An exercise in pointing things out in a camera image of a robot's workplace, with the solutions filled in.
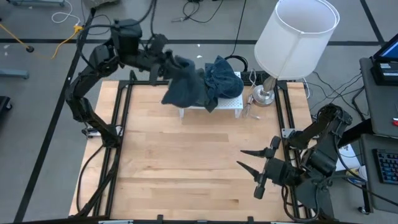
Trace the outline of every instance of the laptop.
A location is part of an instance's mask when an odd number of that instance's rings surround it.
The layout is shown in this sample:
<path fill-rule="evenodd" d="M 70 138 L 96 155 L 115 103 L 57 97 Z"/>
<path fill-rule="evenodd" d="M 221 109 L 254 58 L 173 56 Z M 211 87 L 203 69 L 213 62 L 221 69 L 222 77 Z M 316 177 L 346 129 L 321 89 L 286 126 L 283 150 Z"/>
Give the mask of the laptop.
<path fill-rule="evenodd" d="M 371 59 L 372 75 L 377 85 L 398 86 L 398 34 Z"/>

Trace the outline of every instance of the screen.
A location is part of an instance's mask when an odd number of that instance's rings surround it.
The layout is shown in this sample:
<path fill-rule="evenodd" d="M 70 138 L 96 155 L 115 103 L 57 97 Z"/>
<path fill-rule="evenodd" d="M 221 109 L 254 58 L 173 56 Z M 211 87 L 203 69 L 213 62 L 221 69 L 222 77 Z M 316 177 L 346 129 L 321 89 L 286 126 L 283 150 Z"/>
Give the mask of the screen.
<path fill-rule="evenodd" d="M 398 58 L 398 41 L 387 48 L 382 54 L 382 57 Z"/>

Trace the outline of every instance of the yellow cable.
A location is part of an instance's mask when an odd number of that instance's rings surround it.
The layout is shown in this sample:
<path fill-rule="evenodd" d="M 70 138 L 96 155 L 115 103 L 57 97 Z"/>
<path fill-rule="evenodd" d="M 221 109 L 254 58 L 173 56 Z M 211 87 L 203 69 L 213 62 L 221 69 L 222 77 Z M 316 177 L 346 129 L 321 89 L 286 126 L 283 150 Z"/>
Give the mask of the yellow cable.
<path fill-rule="evenodd" d="M 14 39 L 16 39 L 20 44 L 22 44 L 25 48 L 29 48 L 29 46 L 28 45 L 26 45 L 25 43 L 23 43 L 20 39 L 18 39 L 18 37 L 16 37 L 11 31 L 9 31 L 6 27 L 4 27 L 1 23 L 0 23 L 0 27 L 2 28 L 2 29 L 4 29 L 11 37 L 13 37 Z M 72 39 L 74 36 L 76 36 L 76 34 L 77 33 L 79 33 L 79 31 L 81 31 L 81 30 L 83 30 L 83 27 L 82 26 L 77 26 L 77 25 L 75 25 L 75 26 L 73 26 L 73 28 L 74 28 L 74 33 L 68 38 L 68 39 L 66 39 L 66 40 L 64 40 L 63 42 L 61 42 L 60 44 L 58 44 L 58 46 L 57 46 L 57 48 L 55 49 L 55 52 L 54 52 L 54 54 L 52 55 L 52 57 L 51 58 L 48 58 L 48 57 L 46 57 L 46 56 L 43 56 L 43 55 L 41 55 L 41 54 L 37 54 L 37 53 L 34 53 L 34 55 L 35 56 L 38 56 L 38 57 L 40 57 L 40 58 L 45 58 L 45 59 L 50 59 L 50 60 L 52 60 L 52 59 L 54 59 L 56 56 L 57 56 L 57 54 L 58 54 L 58 49 L 61 47 L 61 45 L 62 44 L 64 44 L 64 43 L 66 43 L 66 42 L 68 42 L 70 39 Z"/>

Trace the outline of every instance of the desk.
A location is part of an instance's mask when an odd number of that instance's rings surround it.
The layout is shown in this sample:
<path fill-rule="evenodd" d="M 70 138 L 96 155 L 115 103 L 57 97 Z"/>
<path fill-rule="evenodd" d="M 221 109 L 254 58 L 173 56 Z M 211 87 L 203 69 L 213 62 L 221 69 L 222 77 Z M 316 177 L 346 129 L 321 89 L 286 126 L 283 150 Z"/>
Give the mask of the desk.
<path fill-rule="evenodd" d="M 379 181 L 376 163 L 372 154 L 373 149 L 396 149 L 398 150 L 398 139 L 373 136 L 371 134 L 363 134 L 359 140 L 361 148 L 361 156 L 366 165 L 366 173 L 368 175 L 368 189 L 375 194 L 388 198 L 394 202 L 398 202 L 398 185 L 382 184 Z M 391 205 L 375 196 L 367 195 L 369 202 L 374 208 L 387 212 L 398 213 L 398 207 Z"/>
<path fill-rule="evenodd" d="M 398 86 L 379 86 L 376 85 L 371 68 L 372 60 L 362 58 L 359 60 L 361 73 L 368 101 L 370 118 L 355 127 L 347 130 L 339 146 L 360 138 L 362 134 L 378 134 L 398 138 L 398 128 L 392 125 L 392 118 L 398 116 L 395 103 L 398 103 Z"/>
<path fill-rule="evenodd" d="M 96 105 L 96 113 L 108 123 L 117 86 L 117 81 L 104 81 Z M 306 128 L 312 121 L 303 84 L 288 83 L 288 88 L 296 128 Z M 166 86 L 132 88 L 111 218 L 155 220 L 163 214 L 165 220 L 245 221 L 253 216 L 255 221 L 290 221 L 283 211 L 280 187 L 267 181 L 264 198 L 255 199 L 256 184 L 236 163 L 262 169 L 264 160 L 240 150 L 263 149 L 275 135 L 280 136 L 275 103 L 252 107 L 260 121 L 235 119 L 223 110 L 211 114 L 186 110 L 181 120 L 178 108 L 159 103 L 166 90 Z M 245 98 L 248 93 L 245 86 Z M 100 138 L 88 140 L 82 164 L 100 145 Z M 103 153 L 83 175 L 81 206 L 97 188 Z M 284 159 L 282 145 L 275 156 Z M 76 214 L 75 199 L 76 194 L 71 215 Z"/>

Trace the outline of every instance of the floor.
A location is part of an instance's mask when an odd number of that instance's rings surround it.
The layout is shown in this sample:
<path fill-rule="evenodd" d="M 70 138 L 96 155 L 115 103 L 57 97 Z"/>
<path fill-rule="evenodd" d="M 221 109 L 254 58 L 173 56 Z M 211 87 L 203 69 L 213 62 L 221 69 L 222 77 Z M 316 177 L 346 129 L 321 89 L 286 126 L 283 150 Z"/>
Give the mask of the floor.
<path fill-rule="evenodd" d="M 83 20 L 80 0 L 70 0 L 70 2 L 73 5 L 72 14 Z M 95 15 L 105 14 L 111 19 L 137 19 L 146 11 L 149 2 L 121 0 L 120 4 L 105 6 L 97 10 Z M 158 2 L 154 30 L 165 34 L 171 40 L 173 44 L 167 47 L 178 55 L 191 58 L 197 67 L 204 67 L 206 62 L 214 61 L 217 55 L 229 55 L 233 50 L 233 40 L 238 31 L 243 1 L 225 0 L 217 15 L 206 24 L 197 24 L 192 21 L 172 23 L 172 19 L 182 16 L 184 2 L 185 0 L 159 0 Z M 276 0 L 250 0 L 246 5 L 239 33 L 240 41 L 235 54 L 246 57 L 249 68 L 260 70 L 254 59 L 253 43 L 258 39 L 276 2 Z M 398 2 L 393 0 L 384 0 L 382 4 L 378 0 L 330 0 L 330 2 L 339 11 L 341 22 L 315 71 L 322 80 L 333 88 L 338 88 L 359 74 L 358 60 L 361 57 L 374 54 L 380 48 L 380 42 L 389 40 L 398 32 L 397 27 L 389 25 L 390 21 L 398 20 L 398 15 L 395 13 Z M 218 2 L 204 0 L 195 17 L 202 20 L 209 18 L 218 4 Z M 87 18 L 89 10 L 85 7 L 83 10 Z M 41 55 L 52 55 L 57 44 L 73 32 L 72 27 L 76 24 L 76 19 L 69 18 L 61 24 L 51 21 L 51 15 L 58 11 L 68 12 L 68 4 L 66 8 L 60 8 L 56 4 L 28 4 L 26 2 L 21 6 L 13 6 L 4 0 L 0 1 L 2 23 L 19 38 L 34 46 L 35 52 Z M 374 18 L 376 25 L 369 22 L 369 16 Z M 62 16 L 56 16 L 55 19 L 62 19 Z M 103 23 L 107 23 L 104 16 L 97 17 L 93 21 L 93 24 Z M 149 19 L 145 20 L 141 26 L 144 33 L 143 39 L 148 39 L 150 36 Z M 88 55 L 97 45 L 96 42 L 108 37 L 109 34 L 89 35 L 88 42 L 92 44 L 85 45 L 84 53 Z M 14 221 L 40 148 L 49 140 L 47 155 L 26 213 L 18 217 L 23 218 L 24 221 L 31 221 L 63 218 L 68 215 L 86 144 L 86 139 L 80 132 L 83 125 L 72 120 L 70 110 L 60 102 L 58 107 L 62 110 L 55 130 L 49 133 L 47 130 L 62 94 L 61 90 L 67 73 L 74 74 L 76 77 L 77 73 L 85 67 L 85 64 L 79 61 L 76 69 L 70 70 L 75 51 L 75 44 L 65 44 L 54 60 L 36 57 L 35 54 L 27 53 L 21 45 L 11 40 L 7 33 L 0 30 L 0 67 L 18 68 L 28 70 L 30 73 L 28 80 L 1 78 L 0 82 L 0 95 L 10 96 L 14 105 L 0 129 L 0 179 L 2 180 L 0 223 Z M 231 65 L 237 71 L 243 69 L 239 62 L 231 61 Z M 119 69 L 108 79 L 126 79 L 128 74 L 127 68 Z M 140 74 L 139 78 L 146 79 L 147 73 Z M 332 93 L 332 90 L 315 74 L 306 79 L 309 83 L 322 86 L 326 94 Z M 313 107 L 312 114 L 315 114 L 321 106 L 331 100 L 317 104 L 325 96 L 321 88 L 312 84 L 309 84 L 311 97 L 308 102 L 310 107 Z M 359 79 L 345 92 L 361 86 L 362 81 Z M 88 93 L 87 98 L 91 100 L 93 106 L 95 106 L 99 89 L 100 83 Z M 354 93 L 346 95 L 345 99 L 350 102 L 353 95 Z M 356 112 L 340 98 L 334 103 L 342 106 L 352 115 L 353 124 L 360 122 Z M 366 113 L 368 109 L 364 93 L 358 97 L 358 104 Z M 398 218 L 396 214 L 381 211 L 375 211 L 369 216 L 358 213 L 356 208 L 363 205 L 362 193 L 344 182 L 335 182 L 331 188 L 331 194 L 335 217 L 341 221 L 374 223 L 382 220 L 383 223 L 395 223 Z"/>

